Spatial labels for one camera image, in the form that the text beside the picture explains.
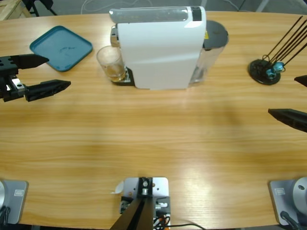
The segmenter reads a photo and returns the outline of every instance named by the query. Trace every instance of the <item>white sticker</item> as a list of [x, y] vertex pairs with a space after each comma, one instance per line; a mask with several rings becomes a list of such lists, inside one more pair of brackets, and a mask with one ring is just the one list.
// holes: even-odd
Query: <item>white sticker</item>
[[23, 196], [24, 195], [24, 190], [21, 189], [16, 189], [14, 196]]
[[275, 194], [276, 195], [285, 195], [286, 193], [284, 192], [283, 188], [275, 188]]

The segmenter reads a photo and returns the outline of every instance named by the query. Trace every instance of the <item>yellow label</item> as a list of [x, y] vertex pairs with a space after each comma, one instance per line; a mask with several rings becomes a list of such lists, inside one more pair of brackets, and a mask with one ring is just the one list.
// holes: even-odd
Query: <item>yellow label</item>
[[205, 33], [205, 39], [209, 39], [209, 34], [208, 34], [207, 31], [206, 31], [206, 33]]

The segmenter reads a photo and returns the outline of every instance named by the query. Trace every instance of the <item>floor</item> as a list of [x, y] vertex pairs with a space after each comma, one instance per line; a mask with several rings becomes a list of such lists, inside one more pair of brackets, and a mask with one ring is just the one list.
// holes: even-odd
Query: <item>floor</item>
[[[80, 14], [85, 0], [53, 0], [52, 9], [58, 15]], [[83, 14], [107, 13], [110, 8], [202, 5], [207, 11], [236, 11], [244, 0], [86, 0]], [[255, 11], [261, 0], [245, 0], [241, 10]], [[52, 15], [40, 1], [36, 1], [40, 16]], [[307, 14], [304, 0], [270, 0], [263, 12]]]

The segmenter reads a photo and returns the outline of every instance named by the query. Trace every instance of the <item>gray lid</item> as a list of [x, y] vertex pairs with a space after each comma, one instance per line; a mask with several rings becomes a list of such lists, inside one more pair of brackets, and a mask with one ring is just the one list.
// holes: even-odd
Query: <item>gray lid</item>
[[205, 50], [220, 48], [228, 43], [228, 32], [225, 27], [215, 21], [207, 21], [207, 35], [203, 42]]

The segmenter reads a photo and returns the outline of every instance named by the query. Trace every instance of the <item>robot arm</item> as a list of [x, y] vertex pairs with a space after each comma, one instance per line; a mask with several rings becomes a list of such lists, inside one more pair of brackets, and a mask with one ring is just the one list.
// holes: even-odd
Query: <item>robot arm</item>
[[52, 96], [70, 86], [71, 82], [65, 80], [50, 80], [26, 86], [17, 78], [18, 69], [34, 68], [47, 61], [48, 58], [36, 54], [0, 57], [0, 98], [8, 102], [25, 96], [30, 102]]

